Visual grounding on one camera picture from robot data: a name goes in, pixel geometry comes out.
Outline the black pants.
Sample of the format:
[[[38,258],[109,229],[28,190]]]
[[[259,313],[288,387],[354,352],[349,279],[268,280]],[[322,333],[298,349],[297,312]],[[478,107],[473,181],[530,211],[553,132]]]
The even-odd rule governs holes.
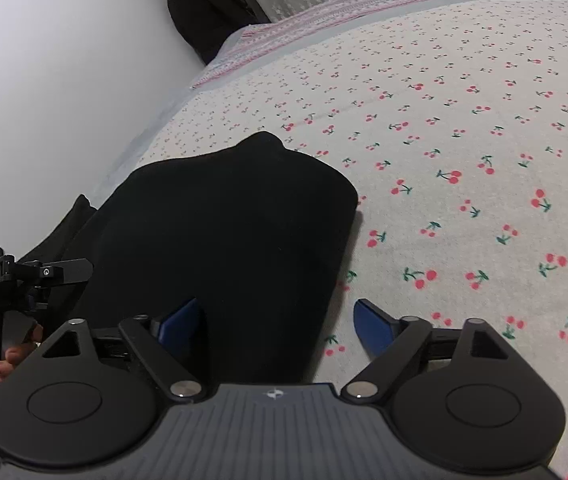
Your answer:
[[[90,281],[52,291],[43,332],[177,315],[172,352],[200,382],[301,382],[356,209],[343,174],[267,132],[153,162],[99,207],[78,196],[31,250],[93,266]]]

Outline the cherry print blanket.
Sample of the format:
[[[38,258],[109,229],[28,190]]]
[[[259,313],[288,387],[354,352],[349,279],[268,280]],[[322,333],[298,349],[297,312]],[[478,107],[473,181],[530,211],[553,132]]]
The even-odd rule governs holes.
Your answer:
[[[338,169],[360,221],[315,378],[365,365],[352,307],[487,320],[561,397],[568,479],[568,0],[474,0],[337,29],[195,93],[142,163],[267,130]]]

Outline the pink striped blanket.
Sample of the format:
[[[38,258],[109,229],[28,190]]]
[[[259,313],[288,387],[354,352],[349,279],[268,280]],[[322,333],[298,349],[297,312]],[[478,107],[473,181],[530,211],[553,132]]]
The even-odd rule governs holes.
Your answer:
[[[192,87],[202,87],[321,30],[381,11],[429,1],[434,0],[331,0],[275,23],[247,26],[231,37],[231,44],[207,65]]]

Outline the black hanging bag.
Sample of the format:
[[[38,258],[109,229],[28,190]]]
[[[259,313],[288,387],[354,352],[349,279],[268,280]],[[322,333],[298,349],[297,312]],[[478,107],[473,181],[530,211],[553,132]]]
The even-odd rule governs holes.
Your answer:
[[[175,28],[203,63],[210,63],[229,36],[270,19],[257,0],[168,0]]]

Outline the grey bed sheet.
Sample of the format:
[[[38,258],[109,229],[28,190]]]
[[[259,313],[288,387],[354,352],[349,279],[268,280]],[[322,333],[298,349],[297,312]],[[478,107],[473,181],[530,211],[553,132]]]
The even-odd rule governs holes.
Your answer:
[[[108,171],[107,176],[101,181],[101,184],[96,186],[95,190],[90,193],[90,201],[94,205],[100,205],[105,202],[106,198],[114,191],[114,189],[123,180],[131,174],[137,163],[140,161],[142,156],[147,152],[151,144],[153,144],[156,136],[159,134],[162,128],[177,114],[177,112],[184,107],[191,99],[198,96],[199,93],[203,91],[213,90],[215,88],[224,87],[229,84],[229,81],[235,80],[241,76],[249,74],[258,68],[267,66],[273,63],[278,58],[284,55],[296,52],[302,48],[310,47],[313,44],[319,44],[320,42],[333,38],[343,32],[348,32],[350,29],[355,29],[362,25],[367,25],[369,23],[376,23],[381,20],[388,20],[388,18],[403,18],[407,14],[413,12],[421,12],[426,10],[432,10],[439,8],[439,6],[448,6],[454,3],[465,3],[477,0],[434,0],[422,3],[413,3],[403,6],[399,9],[391,9],[387,11],[381,11],[365,18],[358,18],[349,23],[337,25],[335,27],[321,30],[315,34],[302,38],[289,44],[288,46],[282,47],[259,60],[253,61],[239,70],[230,73],[220,79],[210,81],[202,87],[194,89],[192,84],[186,89],[177,93],[177,96],[168,104],[159,114],[159,116],[153,119],[148,127],[135,139],[127,145],[124,152],[120,157],[113,163]]]

